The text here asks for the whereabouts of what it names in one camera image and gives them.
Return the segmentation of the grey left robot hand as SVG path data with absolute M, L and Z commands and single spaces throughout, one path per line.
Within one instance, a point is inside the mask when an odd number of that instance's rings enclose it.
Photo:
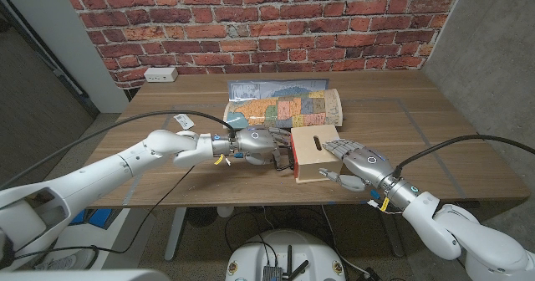
M 279 144 L 289 147 L 291 133 L 287 130 L 270 127 L 248 126 L 236 133 L 237 150 L 253 165 L 273 163 L 278 171 L 288 166 L 278 167 L 281 160 Z

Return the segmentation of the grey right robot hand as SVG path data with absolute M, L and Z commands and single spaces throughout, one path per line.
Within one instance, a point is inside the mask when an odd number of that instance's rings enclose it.
M 394 180 L 394 168 L 378 151 L 346 139 L 323 143 L 323 147 L 337 156 L 353 175 L 340 175 L 326 168 L 319 168 L 319 173 L 350 191 L 361 192 L 369 184 L 380 188 L 383 185 L 388 186 Z

